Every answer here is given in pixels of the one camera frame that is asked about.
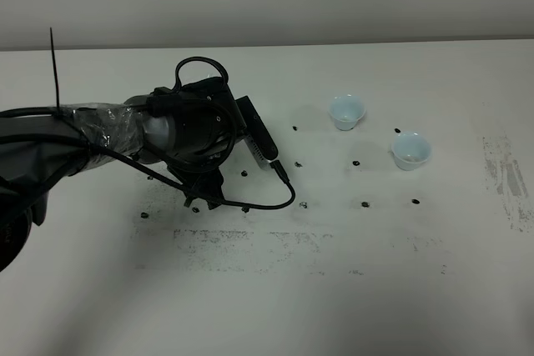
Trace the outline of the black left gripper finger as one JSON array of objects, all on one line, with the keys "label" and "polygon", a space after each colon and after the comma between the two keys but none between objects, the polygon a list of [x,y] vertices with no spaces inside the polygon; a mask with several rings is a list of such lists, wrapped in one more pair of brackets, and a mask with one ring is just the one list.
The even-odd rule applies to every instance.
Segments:
[{"label": "black left gripper finger", "polygon": [[192,208],[193,201],[197,199],[205,201],[207,203],[208,210],[213,210],[215,208],[218,208],[219,206],[222,206],[226,202],[226,199],[224,197],[215,196],[209,193],[184,192],[184,196],[185,196],[185,200],[184,200],[185,208]]}]

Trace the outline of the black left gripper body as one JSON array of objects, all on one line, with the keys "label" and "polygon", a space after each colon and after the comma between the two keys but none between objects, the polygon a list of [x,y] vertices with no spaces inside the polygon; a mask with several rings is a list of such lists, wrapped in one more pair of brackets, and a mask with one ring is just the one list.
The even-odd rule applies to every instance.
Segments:
[{"label": "black left gripper body", "polygon": [[168,152],[174,161],[167,169],[194,191],[221,196],[224,178],[219,165],[232,128],[236,128],[236,141],[246,129],[238,104],[221,77],[185,84],[176,93],[184,102],[174,115],[177,148]]}]

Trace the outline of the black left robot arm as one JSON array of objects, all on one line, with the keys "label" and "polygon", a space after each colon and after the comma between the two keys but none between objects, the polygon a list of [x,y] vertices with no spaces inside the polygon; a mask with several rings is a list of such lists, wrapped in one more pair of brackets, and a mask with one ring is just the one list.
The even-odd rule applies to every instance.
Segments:
[{"label": "black left robot arm", "polygon": [[1,114],[1,265],[20,254],[63,178],[119,161],[140,171],[165,163],[188,201],[225,203],[221,165],[251,137],[248,97],[224,77],[156,88],[124,103],[18,108]]}]

